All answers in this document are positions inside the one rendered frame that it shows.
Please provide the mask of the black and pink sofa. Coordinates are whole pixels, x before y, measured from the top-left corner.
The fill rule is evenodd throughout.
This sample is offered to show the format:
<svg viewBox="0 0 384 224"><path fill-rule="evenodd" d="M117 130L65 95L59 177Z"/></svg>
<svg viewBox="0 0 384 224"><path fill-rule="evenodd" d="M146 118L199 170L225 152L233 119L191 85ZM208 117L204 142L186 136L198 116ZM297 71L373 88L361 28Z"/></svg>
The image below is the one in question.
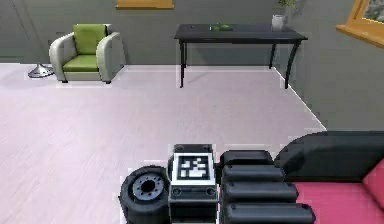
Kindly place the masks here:
<svg viewBox="0 0 384 224"><path fill-rule="evenodd" d="M384 131L321 131L276 155L314 224L384 224Z"/></svg>

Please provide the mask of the wooden framed window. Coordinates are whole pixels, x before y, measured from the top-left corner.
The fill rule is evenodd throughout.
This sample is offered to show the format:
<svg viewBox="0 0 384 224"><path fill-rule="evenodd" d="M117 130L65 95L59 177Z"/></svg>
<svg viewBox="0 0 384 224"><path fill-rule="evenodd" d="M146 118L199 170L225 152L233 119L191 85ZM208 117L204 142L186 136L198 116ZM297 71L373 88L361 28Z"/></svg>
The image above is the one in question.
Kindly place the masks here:
<svg viewBox="0 0 384 224"><path fill-rule="evenodd" d="M384 48L384 0L354 0L346 23L336 30Z"/></svg>

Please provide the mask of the green object on table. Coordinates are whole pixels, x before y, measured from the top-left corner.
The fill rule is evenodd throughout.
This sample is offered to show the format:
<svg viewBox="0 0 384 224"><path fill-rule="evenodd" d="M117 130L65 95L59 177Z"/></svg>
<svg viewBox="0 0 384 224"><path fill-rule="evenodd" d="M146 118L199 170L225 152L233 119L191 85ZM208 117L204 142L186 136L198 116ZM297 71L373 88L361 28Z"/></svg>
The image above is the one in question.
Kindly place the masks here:
<svg viewBox="0 0 384 224"><path fill-rule="evenodd" d="M228 24L211 24L209 26L209 30L213 32L226 32L226 31L232 31L233 28Z"/></svg>

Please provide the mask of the silver floor lamp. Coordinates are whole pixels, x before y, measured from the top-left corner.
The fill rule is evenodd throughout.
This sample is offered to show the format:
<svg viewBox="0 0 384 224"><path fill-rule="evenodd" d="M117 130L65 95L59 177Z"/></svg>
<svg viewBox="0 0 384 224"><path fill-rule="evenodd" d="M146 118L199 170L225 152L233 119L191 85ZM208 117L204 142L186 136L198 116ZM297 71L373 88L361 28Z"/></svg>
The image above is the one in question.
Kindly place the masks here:
<svg viewBox="0 0 384 224"><path fill-rule="evenodd" d="M31 79L42 79L53 75L53 68L43 64L46 57L41 53L41 44L39 43L38 35L36 34L35 27L31 21L25 1L12 0L12 5L20 20L21 27L29 41L29 46L31 47L36 58L36 67L28 73L28 77Z"/></svg>

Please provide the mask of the white pot house plant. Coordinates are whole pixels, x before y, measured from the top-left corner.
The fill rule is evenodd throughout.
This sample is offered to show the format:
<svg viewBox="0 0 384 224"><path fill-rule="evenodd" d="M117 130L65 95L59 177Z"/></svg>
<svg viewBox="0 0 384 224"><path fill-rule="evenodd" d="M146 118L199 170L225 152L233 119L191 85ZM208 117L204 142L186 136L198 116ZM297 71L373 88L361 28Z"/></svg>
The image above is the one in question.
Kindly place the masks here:
<svg viewBox="0 0 384 224"><path fill-rule="evenodd" d="M282 7L283 12L272 16L271 29L273 31L282 31L288 23L288 18L297 10L299 0L276 1L277 4Z"/></svg>

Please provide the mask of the wooden framed picture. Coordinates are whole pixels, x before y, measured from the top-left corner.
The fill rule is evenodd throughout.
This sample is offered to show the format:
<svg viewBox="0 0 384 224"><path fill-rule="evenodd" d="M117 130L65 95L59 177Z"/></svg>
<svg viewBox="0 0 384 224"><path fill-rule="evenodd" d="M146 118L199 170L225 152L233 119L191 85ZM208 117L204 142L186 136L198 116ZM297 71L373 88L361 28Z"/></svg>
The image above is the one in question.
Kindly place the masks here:
<svg viewBox="0 0 384 224"><path fill-rule="evenodd" d="M173 9L173 0L116 0L117 9Z"/></svg>

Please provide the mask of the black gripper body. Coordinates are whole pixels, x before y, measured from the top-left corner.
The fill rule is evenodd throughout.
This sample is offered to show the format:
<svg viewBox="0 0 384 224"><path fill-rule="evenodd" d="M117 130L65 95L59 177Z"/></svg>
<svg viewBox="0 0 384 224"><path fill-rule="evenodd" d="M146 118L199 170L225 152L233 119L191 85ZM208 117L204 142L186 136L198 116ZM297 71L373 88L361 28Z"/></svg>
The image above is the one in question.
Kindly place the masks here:
<svg viewBox="0 0 384 224"><path fill-rule="evenodd" d="M166 169L149 165L134 170L121 185L118 199L126 224L169 223Z"/></svg>

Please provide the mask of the black table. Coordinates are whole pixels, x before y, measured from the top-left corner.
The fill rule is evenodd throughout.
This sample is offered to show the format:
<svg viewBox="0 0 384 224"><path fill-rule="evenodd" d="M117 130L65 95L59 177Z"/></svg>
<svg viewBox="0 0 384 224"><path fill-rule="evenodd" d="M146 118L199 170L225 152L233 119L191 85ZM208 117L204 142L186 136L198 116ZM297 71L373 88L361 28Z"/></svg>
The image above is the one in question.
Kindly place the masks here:
<svg viewBox="0 0 384 224"><path fill-rule="evenodd" d="M308 40L306 36L287 26L282 31L273 31L271 24L228 24L233 30L226 32L210 31L210 25L180 24L176 30L174 39L180 49L180 87L184 86L188 43L228 43L271 45L269 68L272 68L277 45L292 45L284 77L284 87L288 88L293 61L301 43Z"/></svg>

